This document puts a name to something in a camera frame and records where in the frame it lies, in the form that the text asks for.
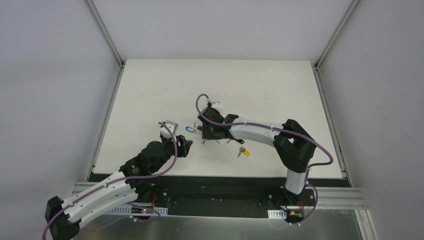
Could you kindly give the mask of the silver keyring with keys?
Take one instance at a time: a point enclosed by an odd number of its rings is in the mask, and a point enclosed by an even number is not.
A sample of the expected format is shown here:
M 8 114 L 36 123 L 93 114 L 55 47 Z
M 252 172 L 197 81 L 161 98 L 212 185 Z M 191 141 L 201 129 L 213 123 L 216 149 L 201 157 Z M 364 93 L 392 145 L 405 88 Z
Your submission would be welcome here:
M 230 138 L 213 138 L 213 137 L 205 137 L 202 136 L 201 137 L 201 144 L 204 145 L 206 142 L 212 142 L 212 143 L 218 143 L 219 145 L 222 143 L 226 143 L 228 144 L 229 142 L 231 142 L 232 139 Z

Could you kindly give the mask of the key with yellow tag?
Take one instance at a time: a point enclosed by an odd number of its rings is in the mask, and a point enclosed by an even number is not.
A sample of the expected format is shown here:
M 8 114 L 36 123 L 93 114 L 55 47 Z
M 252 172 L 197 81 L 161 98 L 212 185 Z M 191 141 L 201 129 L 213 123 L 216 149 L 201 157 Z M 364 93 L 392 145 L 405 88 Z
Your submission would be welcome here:
M 240 147 L 239 148 L 239 153 L 238 153 L 237 157 L 239 158 L 241 155 L 244 155 L 246 157 L 250 157 L 251 156 L 251 153 L 246 148 Z

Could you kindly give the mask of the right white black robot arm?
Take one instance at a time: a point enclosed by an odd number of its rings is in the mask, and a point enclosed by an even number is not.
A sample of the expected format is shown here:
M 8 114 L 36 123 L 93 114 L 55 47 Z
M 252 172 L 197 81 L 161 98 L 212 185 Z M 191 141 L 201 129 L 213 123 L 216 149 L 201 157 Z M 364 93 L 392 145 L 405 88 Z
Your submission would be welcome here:
M 284 200 L 290 205 L 303 200 L 307 166 L 314 156 L 316 146 L 311 142 L 312 137 L 297 121 L 288 119 L 285 123 L 274 126 L 236 114 L 224 117 L 211 106 L 204 108 L 197 118 L 202 122 L 203 129 L 218 140 L 248 140 L 275 148 L 287 168 Z

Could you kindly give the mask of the key with blue tag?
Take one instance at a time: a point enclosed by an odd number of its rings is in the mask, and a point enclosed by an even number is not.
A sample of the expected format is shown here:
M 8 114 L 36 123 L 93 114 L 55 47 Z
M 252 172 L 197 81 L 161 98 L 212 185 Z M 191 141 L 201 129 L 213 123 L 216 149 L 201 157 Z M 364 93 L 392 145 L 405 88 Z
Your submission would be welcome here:
M 193 123 L 193 126 L 186 126 L 185 130 L 193 134 L 201 134 L 203 127 L 198 125 L 196 122 Z

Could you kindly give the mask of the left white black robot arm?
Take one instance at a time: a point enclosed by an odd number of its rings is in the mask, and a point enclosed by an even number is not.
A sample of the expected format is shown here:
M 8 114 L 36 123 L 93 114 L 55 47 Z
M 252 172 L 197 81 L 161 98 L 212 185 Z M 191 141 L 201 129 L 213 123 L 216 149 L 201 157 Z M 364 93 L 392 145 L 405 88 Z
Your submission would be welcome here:
M 151 179 L 164 175 L 158 170 L 169 159 L 185 158 L 193 145 L 183 135 L 160 139 L 148 143 L 118 171 L 91 188 L 66 199 L 58 196 L 49 199 L 42 238 L 50 233 L 54 240 L 70 240 L 86 224 L 114 207 L 135 200 L 143 203 L 152 200 Z

